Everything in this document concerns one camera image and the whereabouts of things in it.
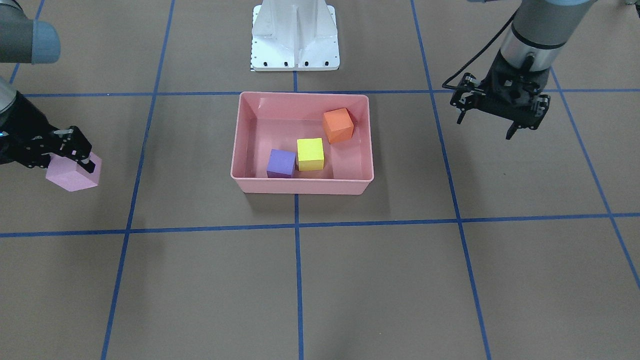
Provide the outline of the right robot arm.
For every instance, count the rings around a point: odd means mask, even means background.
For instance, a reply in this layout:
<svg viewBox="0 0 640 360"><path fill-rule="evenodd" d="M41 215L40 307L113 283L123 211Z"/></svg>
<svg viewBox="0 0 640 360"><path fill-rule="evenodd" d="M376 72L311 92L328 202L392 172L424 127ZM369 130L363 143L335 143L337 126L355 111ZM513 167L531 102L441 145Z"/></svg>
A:
<svg viewBox="0 0 640 360"><path fill-rule="evenodd" d="M58 61L61 43L48 22L30 19L16 0L0 5L0 61L16 64L52 64ZM0 85L1 164L18 162L46 169L52 155L76 162L92 174L92 144L80 128L59 129L6 79Z"/></svg>

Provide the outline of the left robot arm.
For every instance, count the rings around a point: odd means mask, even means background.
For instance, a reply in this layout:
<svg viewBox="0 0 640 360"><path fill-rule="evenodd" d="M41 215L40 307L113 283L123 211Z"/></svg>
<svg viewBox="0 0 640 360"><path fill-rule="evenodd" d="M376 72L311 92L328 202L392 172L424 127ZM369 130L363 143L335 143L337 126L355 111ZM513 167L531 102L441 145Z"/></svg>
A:
<svg viewBox="0 0 640 360"><path fill-rule="evenodd" d="M505 39L482 79L460 68L450 105L460 125L471 110L510 121L506 139L521 129L537 130L550 109L544 94L551 66L594 5L592 0L524 0L500 28Z"/></svg>

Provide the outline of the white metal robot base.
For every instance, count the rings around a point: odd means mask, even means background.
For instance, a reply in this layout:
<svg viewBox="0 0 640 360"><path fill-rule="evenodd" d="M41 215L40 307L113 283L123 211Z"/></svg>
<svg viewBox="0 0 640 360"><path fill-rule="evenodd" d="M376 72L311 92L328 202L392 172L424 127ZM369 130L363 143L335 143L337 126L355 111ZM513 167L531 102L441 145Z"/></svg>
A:
<svg viewBox="0 0 640 360"><path fill-rule="evenodd" d="M340 68L336 9L324 0L263 0L252 11L250 69L316 72Z"/></svg>

